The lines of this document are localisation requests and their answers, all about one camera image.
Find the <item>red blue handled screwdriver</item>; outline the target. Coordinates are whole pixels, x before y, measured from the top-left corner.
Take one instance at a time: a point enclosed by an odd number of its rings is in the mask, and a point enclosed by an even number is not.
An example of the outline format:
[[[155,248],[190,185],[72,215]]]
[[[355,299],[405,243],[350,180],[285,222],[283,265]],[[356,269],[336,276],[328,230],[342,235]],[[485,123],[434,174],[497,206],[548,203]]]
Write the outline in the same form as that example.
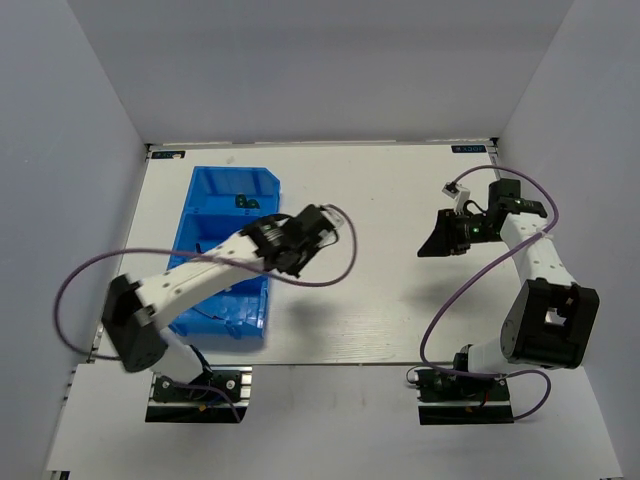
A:
[[[223,318],[223,317],[220,317],[218,315],[214,315],[212,313],[203,311],[203,310],[201,310],[199,308],[195,308],[194,307],[193,310],[194,310],[194,312],[196,312],[196,313],[198,313],[198,314],[200,314],[200,315],[202,315],[202,316],[204,316],[206,318],[214,320],[214,321],[225,322],[225,323],[233,323],[233,321],[228,319],[228,318]]]

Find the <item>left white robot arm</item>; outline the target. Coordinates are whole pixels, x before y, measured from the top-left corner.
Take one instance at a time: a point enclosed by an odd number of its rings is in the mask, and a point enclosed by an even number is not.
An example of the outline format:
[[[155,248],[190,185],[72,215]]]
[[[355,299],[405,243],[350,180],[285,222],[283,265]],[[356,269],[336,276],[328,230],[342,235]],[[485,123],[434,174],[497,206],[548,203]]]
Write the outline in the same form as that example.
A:
[[[238,283],[266,274],[292,282],[342,224],[338,213],[310,204],[294,217],[260,217],[203,254],[186,252],[184,263],[163,273],[136,282],[116,277],[102,324],[122,367],[128,373],[151,370],[176,381],[188,398],[202,398],[211,374],[197,350],[170,332],[170,324]]]

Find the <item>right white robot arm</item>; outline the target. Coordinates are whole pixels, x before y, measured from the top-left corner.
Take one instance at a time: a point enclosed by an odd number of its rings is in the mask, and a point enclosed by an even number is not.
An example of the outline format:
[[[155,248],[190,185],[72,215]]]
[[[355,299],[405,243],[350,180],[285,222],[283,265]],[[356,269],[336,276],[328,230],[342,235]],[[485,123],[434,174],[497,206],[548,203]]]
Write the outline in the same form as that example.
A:
[[[456,354],[453,390],[472,399],[488,379],[524,369],[575,369],[583,361],[600,305],[597,292],[578,284],[561,261],[550,229],[555,218],[543,203],[521,195],[521,184],[500,179],[488,187],[486,210],[469,211],[470,192],[456,182],[443,188],[454,205],[437,213],[421,258],[465,254],[474,244],[504,243],[521,288],[496,338]]]

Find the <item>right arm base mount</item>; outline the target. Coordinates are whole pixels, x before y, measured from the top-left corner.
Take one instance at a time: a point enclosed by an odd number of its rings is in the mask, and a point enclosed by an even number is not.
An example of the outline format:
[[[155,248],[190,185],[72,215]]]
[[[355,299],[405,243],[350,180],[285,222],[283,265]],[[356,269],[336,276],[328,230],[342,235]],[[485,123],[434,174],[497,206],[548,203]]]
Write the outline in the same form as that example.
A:
[[[468,401],[479,406],[510,399],[505,381],[448,375],[418,367],[409,369],[405,377],[409,385],[418,390],[418,398],[424,403]]]

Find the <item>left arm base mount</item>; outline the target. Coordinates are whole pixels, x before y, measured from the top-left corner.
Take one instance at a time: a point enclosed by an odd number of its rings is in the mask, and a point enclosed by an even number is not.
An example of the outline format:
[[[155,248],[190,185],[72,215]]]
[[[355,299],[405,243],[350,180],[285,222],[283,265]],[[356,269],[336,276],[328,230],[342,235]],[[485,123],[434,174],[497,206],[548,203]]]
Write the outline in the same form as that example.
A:
[[[179,386],[155,375],[147,402],[147,423],[238,424],[247,412],[252,368],[214,367],[194,384]]]

